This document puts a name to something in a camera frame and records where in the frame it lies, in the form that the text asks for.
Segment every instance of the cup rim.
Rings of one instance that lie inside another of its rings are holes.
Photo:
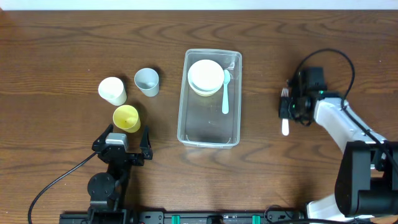
[[[151,88],[141,88],[141,87],[139,87],[139,86],[137,85],[136,77],[137,77],[137,74],[138,74],[139,72],[141,72],[142,70],[152,70],[152,71],[154,71],[154,72],[156,73],[157,81],[156,81],[156,84],[155,84],[153,87],[151,87]],[[136,86],[137,86],[140,90],[151,90],[151,89],[155,88],[155,87],[159,84],[159,74],[158,74],[154,69],[152,69],[152,68],[142,68],[142,69],[138,70],[138,72],[136,72],[136,74],[134,75],[134,84],[136,84]]]
[[[116,80],[116,81],[117,81],[119,84],[121,84],[121,86],[122,86],[122,88],[120,88],[120,91],[117,92],[118,94],[117,94],[117,95],[115,94],[115,97],[112,97],[112,98],[105,97],[105,96],[103,95],[103,93],[100,91],[101,87],[103,88],[103,85],[105,85],[105,83],[106,83],[107,81],[110,81],[110,80]],[[105,100],[113,100],[113,99],[119,97],[119,96],[123,93],[123,90],[124,90],[124,84],[123,84],[122,80],[121,80],[120,78],[117,78],[117,77],[108,77],[108,78],[105,78],[105,79],[102,80],[101,83],[99,83],[99,85],[98,85],[98,94],[99,94],[102,98],[104,98]]]
[[[128,127],[128,128],[120,128],[120,127],[116,124],[116,122],[114,122],[114,114],[116,113],[116,111],[117,111],[118,109],[120,109],[120,108],[123,107],[123,106],[124,106],[124,107],[130,107],[130,108],[134,109],[134,110],[136,111],[137,117],[138,117],[138,118],[137,118],[137,121],[136,121],[131,127]],[[120,128],[120,129],[122,129],[122,130],[127,130],[127,129],[130,129],[130,128],[134,127],[134,126],[138,123],[139,114],[138,114],[138,111],[137,111],[137,109],[136,109],[135,107],[133,107],[133,106],[131,106],[131,105],[121,105],[121,106],[118,106],[118,107],[116,108],[116,110],[113,112],[112,120],[113,120],[114,125],[116,125],[116,127]]]

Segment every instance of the white bowl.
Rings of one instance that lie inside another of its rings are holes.
[[[201,96],[216,93],[224,82],[224,71],[212,60],[195,62],[188,71],[188,83]]]

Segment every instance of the clear plastic container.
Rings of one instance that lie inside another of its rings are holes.
[[[188,84],[189,68],[197,61],[217,62],[232,75],[228,83],[229,113],[223,114],[223,90],[200,96]],[[190,49],[185,54],[181,84],[177,137],[186,146],[231,149],[239,143],[241,130],[242,55],[215,49]]]

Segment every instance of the paper cup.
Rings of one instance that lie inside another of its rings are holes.
[[[114,111],[113,123],[129,133],[135,133],[141,127],[138,111],[130,105],[120,106]]]
[[[134,76],[134,83],[146,96],[156,96],[159,92],[159,75],[151,68],[143,68]]]
[[[98,86],[99,95],[115,106],[120,106],[127,100],[127,94],[122,80],[109,77],[102,80]]]

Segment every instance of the white plastic spoon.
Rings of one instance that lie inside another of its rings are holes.
[[[229,104],[228,104],[228,83],[231,81],[231,76],[229,71],[224,70],[224,95],[223,95],[223,114],[228,114]]]

